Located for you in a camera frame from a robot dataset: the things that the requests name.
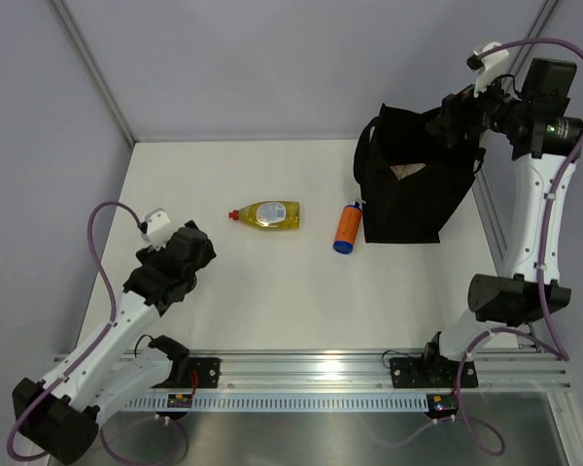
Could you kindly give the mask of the black canvas bag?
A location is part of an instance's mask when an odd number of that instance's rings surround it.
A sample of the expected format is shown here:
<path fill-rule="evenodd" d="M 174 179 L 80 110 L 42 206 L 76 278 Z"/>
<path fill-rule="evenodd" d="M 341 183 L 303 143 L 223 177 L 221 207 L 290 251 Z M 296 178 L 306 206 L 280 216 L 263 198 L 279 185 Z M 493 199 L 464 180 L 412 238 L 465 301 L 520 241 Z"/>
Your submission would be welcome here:
<path fill-rule="evenodd" d="M 482 149 L 475 140 L 442 147 L 425 129 L 438 114 L 382 105 L 362 130 L 353 176 L 364 201 L 367 243 L 438 243 L 440 230 L 470 190 Z M 391 166 L 411 163 L 426 167 L 399 181 Z"/>

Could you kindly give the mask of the cream lotion pump bottle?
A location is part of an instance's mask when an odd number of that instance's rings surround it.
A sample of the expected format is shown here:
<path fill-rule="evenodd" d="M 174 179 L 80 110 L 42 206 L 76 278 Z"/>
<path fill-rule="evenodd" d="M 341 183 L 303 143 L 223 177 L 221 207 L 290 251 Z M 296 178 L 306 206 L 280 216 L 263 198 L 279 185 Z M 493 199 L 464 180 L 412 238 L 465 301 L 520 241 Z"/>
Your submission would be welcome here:
<path fill-rule="evenodd" d="M 412 176 L 426 167 L 425 163 L 411 163 L 411 164 L 401 164 L 392 165 L 391 169 L 396 176 L 396 178 L 401 181 L 409 176 Z"/>

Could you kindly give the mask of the yellow dish soap bottle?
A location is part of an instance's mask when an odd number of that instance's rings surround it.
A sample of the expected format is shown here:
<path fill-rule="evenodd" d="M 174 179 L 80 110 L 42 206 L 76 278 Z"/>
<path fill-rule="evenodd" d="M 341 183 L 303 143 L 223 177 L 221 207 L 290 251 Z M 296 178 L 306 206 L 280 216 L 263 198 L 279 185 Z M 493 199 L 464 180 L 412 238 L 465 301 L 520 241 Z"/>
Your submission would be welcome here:
<path fill-rule="evenodd" d="M 300 227 L 300 203 L 261 201 L 230 211 L 228 218 L 257 229 L 296 230 Z"/>

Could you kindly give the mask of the orange blue cologne bottle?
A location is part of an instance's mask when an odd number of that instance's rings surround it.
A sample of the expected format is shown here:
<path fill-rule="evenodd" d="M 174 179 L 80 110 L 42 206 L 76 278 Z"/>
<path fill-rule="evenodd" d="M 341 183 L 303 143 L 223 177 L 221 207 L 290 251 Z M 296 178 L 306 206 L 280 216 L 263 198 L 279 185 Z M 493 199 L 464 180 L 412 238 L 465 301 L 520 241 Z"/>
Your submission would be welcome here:
<path fill-rule="evenodd" d="M 341 254 L 353 252 L 361 219 L 360 202 L 349 204 L 343 208 L 333 241 L 333 249 L 336 252 Z"/>

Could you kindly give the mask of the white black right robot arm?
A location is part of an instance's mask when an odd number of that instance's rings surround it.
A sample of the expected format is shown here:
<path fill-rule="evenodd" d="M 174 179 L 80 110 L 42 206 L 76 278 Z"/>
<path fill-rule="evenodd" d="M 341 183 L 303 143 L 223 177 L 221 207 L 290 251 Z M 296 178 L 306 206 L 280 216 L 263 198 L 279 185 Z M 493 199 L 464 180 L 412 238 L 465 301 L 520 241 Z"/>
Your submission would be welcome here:
<path fill-rule="evenodd" d="M 444 98 L 430 134 L 450 148 L 490 130 L 513 148 L 516 168 L 511 237 L 500 271 L 475 275 L 467 309 L 426 344 L 418 372 L 430 384 L 454 392 L 474 387 L 473 354 L 496 335 L 517 335 L 524 324 L 544 321 L 565 308 L 571 291 L 560 285 L 558 246 L 563 207 L 575 171 L 583 121 L 567 117 L 577 66 L 536 58 L 522 89 L 508 93 L 495 78 L 484 90 L 467 87 Z"/>

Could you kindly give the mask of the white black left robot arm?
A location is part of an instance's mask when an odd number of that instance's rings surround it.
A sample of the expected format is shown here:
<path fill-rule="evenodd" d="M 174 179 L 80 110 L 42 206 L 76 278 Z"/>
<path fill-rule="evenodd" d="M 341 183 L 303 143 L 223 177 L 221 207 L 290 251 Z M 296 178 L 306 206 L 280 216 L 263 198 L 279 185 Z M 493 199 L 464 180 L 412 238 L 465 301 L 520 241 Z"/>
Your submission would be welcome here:
<path fill-rule="evenodd" d="M 194 290 L 197 272 L 215 256 L 212 241 L 192 220 L 160 248 L 138 250 L 140 265 L 124 283 L 109 320 L 39 381 L 24 378 L 16 385 L 16 423 L 10 434 L 70 465 L 133 398 L 159 384 L 193 382 L 189 349 L 167 336 L 154 338 L 121 369 L 114 366 L 140 334 Z"/>

